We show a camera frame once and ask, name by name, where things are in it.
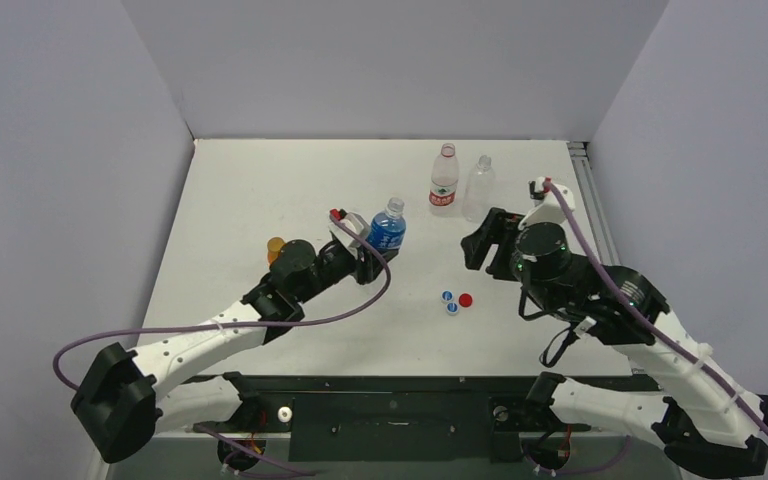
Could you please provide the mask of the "blue label water bottle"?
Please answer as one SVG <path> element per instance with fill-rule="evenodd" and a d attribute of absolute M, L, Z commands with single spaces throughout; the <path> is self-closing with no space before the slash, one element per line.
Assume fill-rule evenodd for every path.
<path fill-rule="evenodd" d="M 392 197 L 385 209 L 373 217 L 366 241 L 379 252 L 396 251 L 402 246 L 406 230 L 404 201 Z"/>

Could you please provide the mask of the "orange juice bottle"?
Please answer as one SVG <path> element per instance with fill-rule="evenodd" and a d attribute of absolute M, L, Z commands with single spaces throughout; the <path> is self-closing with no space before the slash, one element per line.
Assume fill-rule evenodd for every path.
<path fill-rule="evenodd" d="M 286 241 L 282 237 L 272 237 L 267 243 L 267 262 L 272 265 L 280 256 Z"/>

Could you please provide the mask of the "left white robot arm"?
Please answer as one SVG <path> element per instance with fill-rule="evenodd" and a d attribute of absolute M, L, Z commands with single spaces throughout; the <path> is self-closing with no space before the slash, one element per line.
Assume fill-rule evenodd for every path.
<path fill-rule="evenodd" d="M 399 252 L 333 238 L 320 250 L 306 240 L 285 244 L 259 283 L 219 314 L 187 327 L 158 327 L 162 340 L 127 349 L 102 348 L 79 384 L 70 408 L 101 458 L 121 462 L 157 433 L 202 422 L 251 427 L 258 402 L 235 385 L 236 376 L 196 376 L 245 350 L 264 346 L 296 325 L 303 304 L 343 279 L 366 285 L 392 278 Z"/>

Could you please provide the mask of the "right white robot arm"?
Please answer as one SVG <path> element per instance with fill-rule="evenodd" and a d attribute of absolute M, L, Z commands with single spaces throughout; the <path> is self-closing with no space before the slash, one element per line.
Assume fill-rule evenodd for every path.
<path fill-rule="evenodd" d="M 546 368 L 524 400 L 538 427 L 581 424 L 660 448 L 682 469 L 707 479 L 762 475 L 768 445 L 768 395 L 742 389 L 684 329 L 665 297 L 640 273 L 574 253 L 556 223 L 526 224 L 489 211 L 460 243 L 465 266 L 520 286 L 520 304 L 567 323 L 565 343 L 594 338 L 640 366 L 657 392 L 594 387 Z"/>

